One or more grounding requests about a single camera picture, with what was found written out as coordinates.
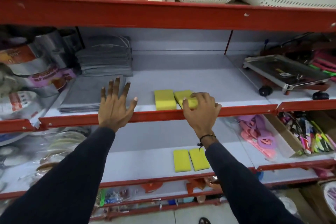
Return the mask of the person's left hand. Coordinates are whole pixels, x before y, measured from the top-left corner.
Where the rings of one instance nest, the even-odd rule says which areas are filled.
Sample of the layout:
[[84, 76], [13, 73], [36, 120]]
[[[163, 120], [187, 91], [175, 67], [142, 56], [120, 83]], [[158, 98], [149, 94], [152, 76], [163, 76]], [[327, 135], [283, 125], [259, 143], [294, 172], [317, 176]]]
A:
[[106, 101], [100, 103], [98, 111], [98, 122], [100, 127], [112, 129], [115, 133], [126, 126], [131, 118], [127, 118], [126, 106], [127, 95], [130, 89], [130, 83], [126, 83], [119, 99], [114, 100], [114, 80], [109, 81], [106, 89]]

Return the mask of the person's right hand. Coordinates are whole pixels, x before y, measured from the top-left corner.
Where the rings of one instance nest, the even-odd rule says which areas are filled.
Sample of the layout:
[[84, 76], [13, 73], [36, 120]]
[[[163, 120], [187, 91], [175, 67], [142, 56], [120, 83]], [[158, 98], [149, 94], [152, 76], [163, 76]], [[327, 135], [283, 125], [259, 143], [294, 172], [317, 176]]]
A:
[[185, 119], [200, 140], [214, 137], [212, 128], [221, 111], [221, 104], [216, 103], [215, 98], [209, 93], [193, 93], [191, 97], [197, 98], [198, 106], [191, 109], [191, 114], [185, 116]]

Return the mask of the yellow sponge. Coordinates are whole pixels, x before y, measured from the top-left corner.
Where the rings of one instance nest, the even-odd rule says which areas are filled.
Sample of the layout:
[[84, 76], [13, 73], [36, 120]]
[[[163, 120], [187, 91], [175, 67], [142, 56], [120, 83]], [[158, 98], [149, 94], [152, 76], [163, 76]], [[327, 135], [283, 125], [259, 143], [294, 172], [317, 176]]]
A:
[[174, 92], [174, 98], [183, 109], [183, 100], [188, 100], [188, 106], [190, 109], [195, 109], [198, 106], [198, 100], [197, 98], [192, 98], [191, 95], [193, 94], [193, 91], [191, 90], [183, 90], [183, 91], [175, 91]]
[[205, 156], [205, 151], [203, 148], [194, 148], [188, 152], [195, 171], [201, 171], [210, 168], [210, 164]]
[[191, 171], [191, 163], [188, 150], [179, 149], [173, 151], [174, 170], [176, 173]]
[[155, 97], [156, 111], [177, 109], [177, 103], [174, 98], [174, 91], [172, 89], [155, 90], [154, 97]]

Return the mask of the person's right forearm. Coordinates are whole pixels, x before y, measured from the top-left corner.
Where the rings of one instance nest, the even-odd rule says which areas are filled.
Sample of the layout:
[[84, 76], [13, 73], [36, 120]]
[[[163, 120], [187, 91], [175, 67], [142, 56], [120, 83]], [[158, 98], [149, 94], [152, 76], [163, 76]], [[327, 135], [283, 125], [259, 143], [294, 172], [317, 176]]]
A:
[[214, 137], [199, 140], [239, 224], [304, 224]]

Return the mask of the person's left forearm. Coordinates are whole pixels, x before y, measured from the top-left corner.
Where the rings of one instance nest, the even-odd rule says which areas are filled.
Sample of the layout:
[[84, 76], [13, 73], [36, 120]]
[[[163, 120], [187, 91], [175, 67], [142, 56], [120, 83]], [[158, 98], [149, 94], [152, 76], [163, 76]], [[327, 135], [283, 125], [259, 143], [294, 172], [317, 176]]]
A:
[[88, 224], [116, 128], [99, 127], [0, 216], [0, 224]]

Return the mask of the flat stack of grey cloths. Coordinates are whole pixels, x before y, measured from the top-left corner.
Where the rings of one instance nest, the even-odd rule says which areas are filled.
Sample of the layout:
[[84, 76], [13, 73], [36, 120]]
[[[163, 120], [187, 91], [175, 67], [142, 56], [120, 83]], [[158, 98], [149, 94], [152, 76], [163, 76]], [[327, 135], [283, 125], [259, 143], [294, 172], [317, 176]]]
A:
[[97, 112], [100, 106], [101, 89], [106, 92], [110, 81], [120, 78], [119, 96], [122, 94], [127, 78], [123, 75], [81, 76], [76, 78], [58, 110], [62, 114]]

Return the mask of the tall stack of grey cloths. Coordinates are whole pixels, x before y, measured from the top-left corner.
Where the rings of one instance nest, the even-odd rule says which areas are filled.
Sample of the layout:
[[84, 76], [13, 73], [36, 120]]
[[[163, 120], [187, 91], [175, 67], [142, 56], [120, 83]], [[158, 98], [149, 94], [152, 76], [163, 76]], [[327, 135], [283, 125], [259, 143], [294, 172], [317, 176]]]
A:
[[132, 47], [128, 36], [92, 36], [86, 48], [76, 52], [75, 56], [83, 76], [133, 76]]

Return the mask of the pile of silver foil packets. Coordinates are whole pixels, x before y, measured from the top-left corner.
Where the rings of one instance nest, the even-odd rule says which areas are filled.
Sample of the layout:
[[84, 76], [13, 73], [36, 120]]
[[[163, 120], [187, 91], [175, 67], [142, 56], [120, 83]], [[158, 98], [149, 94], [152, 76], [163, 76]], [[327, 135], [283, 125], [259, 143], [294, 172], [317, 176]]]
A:
[[6, 25], [0, 31], [0, 133], [39, 129], [56, 98], [80, 73], [73, 28]]

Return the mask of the pink and purple plastic items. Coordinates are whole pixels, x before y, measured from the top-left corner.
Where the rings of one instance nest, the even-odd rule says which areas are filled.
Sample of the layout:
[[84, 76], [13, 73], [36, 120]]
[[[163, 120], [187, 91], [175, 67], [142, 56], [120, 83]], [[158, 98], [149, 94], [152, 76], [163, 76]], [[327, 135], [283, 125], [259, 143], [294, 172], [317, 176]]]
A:
[[267, 159], [276, 157], [277, 143], [273, 134], [266, 128], [262, 115], [242, 115], [237, 117], [241, 127], [241, 137], [254, 146]]

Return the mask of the orange and copper items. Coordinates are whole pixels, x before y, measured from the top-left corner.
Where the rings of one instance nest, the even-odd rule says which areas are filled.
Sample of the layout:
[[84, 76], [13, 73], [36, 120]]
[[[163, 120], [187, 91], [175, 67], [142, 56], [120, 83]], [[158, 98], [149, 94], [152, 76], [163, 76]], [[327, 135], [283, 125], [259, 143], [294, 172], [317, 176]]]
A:
[[194, 189], [198, 188], [200, 190], [204, 190], [206, 187], [211, 188], [215, 191], [221, 191], [221, 185], [217, 176], [208, 176], [204, 178], [196, 178], [196, 179], [187, 179], [186, 188], [187, 193], [189, 195], [194, 193]]

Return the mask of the orange plastic item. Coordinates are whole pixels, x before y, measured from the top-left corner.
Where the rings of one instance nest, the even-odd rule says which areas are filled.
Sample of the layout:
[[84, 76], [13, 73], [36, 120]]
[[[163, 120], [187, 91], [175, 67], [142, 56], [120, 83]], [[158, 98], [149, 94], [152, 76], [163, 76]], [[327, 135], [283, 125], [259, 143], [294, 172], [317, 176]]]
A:
[[145, 183], [141, 184], [141, 188], [145, 191], [146, 194], [153, 193], [161, 188], [163, 182], [155, 182], [155, 183]]

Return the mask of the pile of clear wrapped items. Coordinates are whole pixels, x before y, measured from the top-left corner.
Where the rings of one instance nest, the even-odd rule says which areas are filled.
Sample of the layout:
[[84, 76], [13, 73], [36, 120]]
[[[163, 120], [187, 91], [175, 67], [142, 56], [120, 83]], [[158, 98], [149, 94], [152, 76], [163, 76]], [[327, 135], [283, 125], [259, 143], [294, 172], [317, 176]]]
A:
[[0, 194], [28, 190], [90, 133], [84, 126], [0, 135]]

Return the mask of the red metal shelf rack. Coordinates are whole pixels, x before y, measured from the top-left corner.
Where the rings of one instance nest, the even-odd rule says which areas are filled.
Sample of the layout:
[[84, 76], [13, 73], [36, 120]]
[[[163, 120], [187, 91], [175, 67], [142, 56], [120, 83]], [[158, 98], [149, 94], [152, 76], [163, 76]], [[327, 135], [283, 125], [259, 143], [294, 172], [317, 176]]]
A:
[[[336, 33], [336, 10], [269, 7], [253, 5], [216, 5], [202, 3], [141, 0], [0, 0], [0, 25], [87, 26], [115, 28], [158, 28], [190, 30], [252, 30]], [[275, 114], [275, 104], [222, 107], [219, 117]], [[300, 100], [284, 103], [294, 111], [336, 109], [336, 100]], [[97, 115], [73, 118], [43, 118], [43, 128], [69, 125], [96, 125]], [[182, 120], [182, 110], [136, 111], [130, 123]], [[202, 174], [179, 178], [162, 177], [120, 182], [105, 182], [100, 188], [200, 179]]]

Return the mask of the clear packets with green card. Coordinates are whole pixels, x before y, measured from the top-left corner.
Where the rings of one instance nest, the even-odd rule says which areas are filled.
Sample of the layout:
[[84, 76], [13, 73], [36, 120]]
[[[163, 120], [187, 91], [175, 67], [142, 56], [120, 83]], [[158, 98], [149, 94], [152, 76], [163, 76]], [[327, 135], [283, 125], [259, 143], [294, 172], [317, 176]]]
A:
[[108, 204], [119, 204], [132, 197], [132, 191], [128, 188], [100, 188], [95, 201], [95, 206], [103, 207]]

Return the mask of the steel trolley with black wheels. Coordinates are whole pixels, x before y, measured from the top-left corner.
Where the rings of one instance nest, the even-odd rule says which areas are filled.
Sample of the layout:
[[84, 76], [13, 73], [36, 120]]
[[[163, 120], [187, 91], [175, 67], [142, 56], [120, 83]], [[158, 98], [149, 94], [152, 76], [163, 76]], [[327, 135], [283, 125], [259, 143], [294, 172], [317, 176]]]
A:
[[313, 100], [328, 100], [326, 92], [331, 76], [282, 55], [268, 55], [245, 58], [242, 69], [251, 70], [262, 80], [258, 93], [268, 97], [274, 89], [284, 95], [292, 91], [314, 90]]

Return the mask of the cardboard box of colourful tools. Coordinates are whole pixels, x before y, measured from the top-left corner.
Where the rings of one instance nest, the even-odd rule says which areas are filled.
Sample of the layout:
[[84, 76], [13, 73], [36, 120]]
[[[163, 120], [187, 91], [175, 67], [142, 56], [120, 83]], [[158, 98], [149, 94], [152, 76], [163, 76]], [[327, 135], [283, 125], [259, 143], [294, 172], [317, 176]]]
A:
[[336, 110], [265, 114], [275, 150], [285, 158], [336, 153]]

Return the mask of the pile of pink green items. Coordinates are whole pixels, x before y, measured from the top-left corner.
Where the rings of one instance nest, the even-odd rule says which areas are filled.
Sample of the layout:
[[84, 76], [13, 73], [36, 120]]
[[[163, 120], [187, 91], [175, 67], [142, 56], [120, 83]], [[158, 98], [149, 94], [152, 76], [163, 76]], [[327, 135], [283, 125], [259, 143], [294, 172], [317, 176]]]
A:
[[314, 51], [309, 67], [328, 74], [330, 80], [336, 83], [336, 49]]

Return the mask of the white patterned bowl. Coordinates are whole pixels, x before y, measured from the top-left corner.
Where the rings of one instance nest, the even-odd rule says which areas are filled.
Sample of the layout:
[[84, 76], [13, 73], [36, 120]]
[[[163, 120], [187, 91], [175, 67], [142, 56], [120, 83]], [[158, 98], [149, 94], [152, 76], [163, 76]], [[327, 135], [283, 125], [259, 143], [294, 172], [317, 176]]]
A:
[[325, 202], [332, 215], [336, 218], [336, 181], [324, 183], [321, 188]]

